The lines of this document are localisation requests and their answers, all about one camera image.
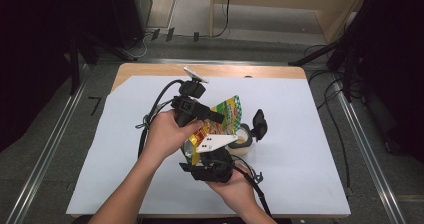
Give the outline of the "yellow green spout pouch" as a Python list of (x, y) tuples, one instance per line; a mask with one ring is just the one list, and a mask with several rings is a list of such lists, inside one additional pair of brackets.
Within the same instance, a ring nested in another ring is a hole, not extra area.
[(238, 95), (230, 97), (210, 109), (223, 114), (224, 121), (222, 124), (219, 124), (210, 120), (204, 120), (203, 126), (188, 138), (182, 147), (182, 152), (188, 164), (197, 165), (201, 162), (196, 148), (207, 134), (236, 135), (236, 131), (240, 128), (242, 108)]

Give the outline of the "black curtain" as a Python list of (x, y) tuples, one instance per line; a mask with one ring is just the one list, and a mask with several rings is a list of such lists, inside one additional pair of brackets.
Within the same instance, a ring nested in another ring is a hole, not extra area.
[(424, 0), (364, 0), (355, 22), (357, 70), (387, 148), (424, 164)]
[(90, 0), (0, 0), (0, 152), (70, 77), (69, 33)]

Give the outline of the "short metal floor rail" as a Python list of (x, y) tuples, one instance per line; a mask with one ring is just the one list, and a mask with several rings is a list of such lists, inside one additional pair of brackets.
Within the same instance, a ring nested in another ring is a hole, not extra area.
[(202, 65), (247, 65), (247, 66), (289, 66), (288, 62), (268, 62), (268, 61), (239, 61), (239, 60), (198, 60), (198, 59), (158, 59), (147, 58), (137, 59), (135, 61), (126, 60), (100, 60), (103, 64), (121, 65), (124, 63), (147, 63), (147, 64), (202, 64)]

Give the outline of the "white paper sheet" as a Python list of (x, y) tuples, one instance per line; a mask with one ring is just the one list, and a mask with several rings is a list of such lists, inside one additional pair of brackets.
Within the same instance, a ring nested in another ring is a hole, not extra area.
[[(95, 213), (137, 160), (140, 123), (155, 99), (177, 95), (171, 76), (132, 76), (106, 99), (93, 143), (67, 212)], [(304, 79), (211, 77), (201, 97), (214, 106), (239, 96), (242, 120), (263, 111), (265, 137), (245, 155), (264, 179), (260, 184), (276, 217), (346, 217), (345, 197), (308, 83)], [(180, 166), (177, 152), (156, 172), (140, 213), (159, 217), (230, 216), (222, 199)]]

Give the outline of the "black metal stand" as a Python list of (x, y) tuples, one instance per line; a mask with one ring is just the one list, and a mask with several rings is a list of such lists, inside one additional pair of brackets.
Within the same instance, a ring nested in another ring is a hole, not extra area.
[(301, 67), (328, 53), (331, 53), (331, 55), (326, 63), (327, 69), (330, 72), (336, 72), (340, 68), (343, 68), (344, 75), (342, 81), (342, 93), (344, 97), (351, 102), (351, 86), (354, 66), (359, 63), (360, 57), (355, 41), (347, 34), (299, 60), (289, 62), (288, 65)]
[(98, 61), (98, 55), (95, 51), (95, 46), (106, 49), (111, 54), (123, 61), (131, 61), (131, 58), (128, 54), (124, 54), (122, 51), (100, 40), (98, 37), (80, 30), (71, 31), (69, 33), (71, 95), (74, 95), (82, 84), (78, 57), (79, 55), (82, 55), (87, 63), (96, 65)]

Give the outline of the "dark equipment cabinet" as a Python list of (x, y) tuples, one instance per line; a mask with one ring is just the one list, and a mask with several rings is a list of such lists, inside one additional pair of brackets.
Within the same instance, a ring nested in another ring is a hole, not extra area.
[(112, 0), (120, 45), (128, 50), (145, 36), (153, 0)]

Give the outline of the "person's left hand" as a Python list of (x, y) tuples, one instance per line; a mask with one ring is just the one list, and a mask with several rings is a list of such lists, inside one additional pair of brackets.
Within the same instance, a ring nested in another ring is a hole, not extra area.
[(138, 165), (158, 168), (168, 156), (174, 154), (203, 125), (202, 121), (194, 121), (179, 127), (175, 118), (174, 110), (160, 112), (154, 118), (145, 146), (137, 161)]

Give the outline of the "person's right hand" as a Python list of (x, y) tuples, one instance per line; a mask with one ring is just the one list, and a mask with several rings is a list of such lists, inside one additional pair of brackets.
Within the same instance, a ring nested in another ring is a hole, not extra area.
[(230, 180), (226, 183), (207, 182), (207, 185), (223, 199), (231, 210), (240, 216), (248, 216), (261, 210), (254, 197), (253, 188), (237, 171), (233, 172)]

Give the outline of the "clear jar with black lid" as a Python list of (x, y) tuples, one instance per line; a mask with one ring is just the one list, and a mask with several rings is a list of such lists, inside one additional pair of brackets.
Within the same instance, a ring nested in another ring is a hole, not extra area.
[(253, 128), (250, 129), (246, 123), (242, 123), (236, 131), (238, 139), (227, 146), (231, 155), (244, 156), (253, 146), (253, 141), (260, 141), (268, 131), (268, 124), (264, 113), (258, 109), (252, 119)]

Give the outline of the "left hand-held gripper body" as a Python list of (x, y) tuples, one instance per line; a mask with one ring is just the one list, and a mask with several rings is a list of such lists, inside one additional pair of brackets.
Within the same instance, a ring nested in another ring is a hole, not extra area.
[(191, 79), (181, 84), (179, 96), (175, 96), (171, 103), (171, 106), (177, 113), (176, 123), (179, 127), (185, 126), (194, 119), (208, 119), (211, 113), (209, 107), (197, 101), (206, 91), (203, 83), (207, 83), (207, 80), (191, 70), (188, 66), (184, 67), (184, 71)]

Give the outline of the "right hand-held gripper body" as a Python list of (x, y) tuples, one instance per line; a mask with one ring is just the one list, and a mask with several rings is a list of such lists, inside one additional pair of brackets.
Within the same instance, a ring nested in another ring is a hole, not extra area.
[(196, 148), (201, 165), (189, 167), (193, 178), (208, 182), (228, 182), (232, 176), (234, 161), (226, 146), (237, 139), (236, 135), (207, 134)]

